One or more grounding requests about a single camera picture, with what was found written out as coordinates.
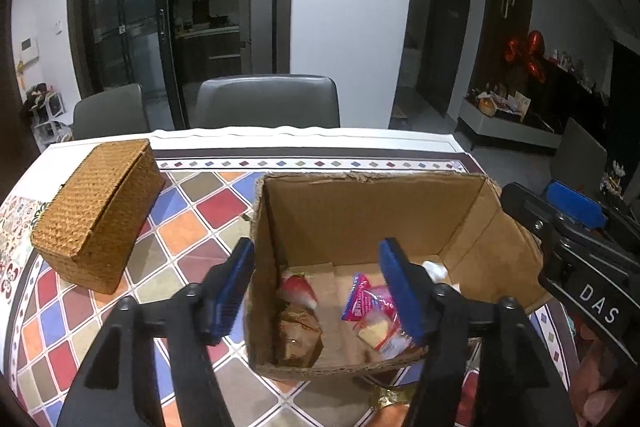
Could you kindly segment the person's right hand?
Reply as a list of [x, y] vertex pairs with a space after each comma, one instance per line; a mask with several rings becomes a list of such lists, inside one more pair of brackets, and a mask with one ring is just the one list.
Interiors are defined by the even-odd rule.
[[638, 426], [639, 362], [615, 329], [577, 311], [568, 316], [582, 348], [568, 391], [577, 425]]

